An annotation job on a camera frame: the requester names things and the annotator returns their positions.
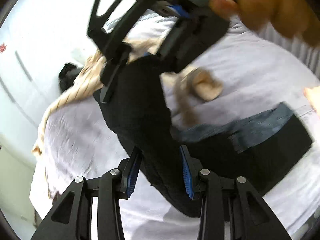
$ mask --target bed sheet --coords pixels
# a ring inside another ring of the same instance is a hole
[[[153,33],[163,34],[171,24],[154,25],[157,29]],[[205,67],[224,82],[223,93],[212,102],[203,104],[190,98],[201,122],[223,125],[284,101],[309,130],[315,141],[311,149],[264,196],[289,234],[298,237],[295,233],[320,205],[320,119],[302,94],[304,87],[320,82],[289,52],[260,39],[241,24],[233,25],[229,34],[194,65]],[[173,123],[182,127],[172,89],[164,87],[164,92]],[[53,113],[44,143],[43,161],[52,193],[62,193],[78,175],[87,179],[101,176],[127,157],[93,98]],[[199,220],[175,210],[142,173],[132,198],[121,201],[120,207],[126,239],[196,239]]]

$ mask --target skin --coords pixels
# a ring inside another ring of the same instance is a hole
[[[305,0],[210,0],[209,6],[224,19],[239,15],[251,30],[271,22],[284,37],[320,44],[320,21]]]

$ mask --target mattress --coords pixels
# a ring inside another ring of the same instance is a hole
[[[130,35],[134,38],[143,33],[144,37],[158,37],[173,23],[174,19],[147,17]],[[222,94],[212,102],[203,104],[189,98],[201,123],[224,125],[285,102],[309,131],[314,140],[310,150],[264,196],[290,236],[299,239],[313,223],[312,218],[318,216],[320,205],[320,119],[302,93],[304,87],[319,85],[319,80],[292,54],[259,38],[238,21],[193,65],[206,68],[224,83]],[[172,89],[164,87],[164,94],[173,124],[183,129]],[[105,125],[93,98],[53,113],[47,123],[44,143],[41,165],[46,170],[51,197],[55,192],[62,193],[76,176],[99,177],[127,158],[116,135]],[[37,209],[40,197],[36,197],[36,190],[36,186],[31,190],[30,199]],[[199,220],[178,212],[150,186],[142,173],[132,197],[120,201],[120,209],[126,239],[196,239]],[[96,226],[96,216],[92,225]],[[228,224],[225,227],[228,239]]]

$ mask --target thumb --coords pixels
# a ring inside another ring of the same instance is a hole
[[[229,20],[239,11],[237,3],[233,0],[210,0],[209,7],[225,20]]]

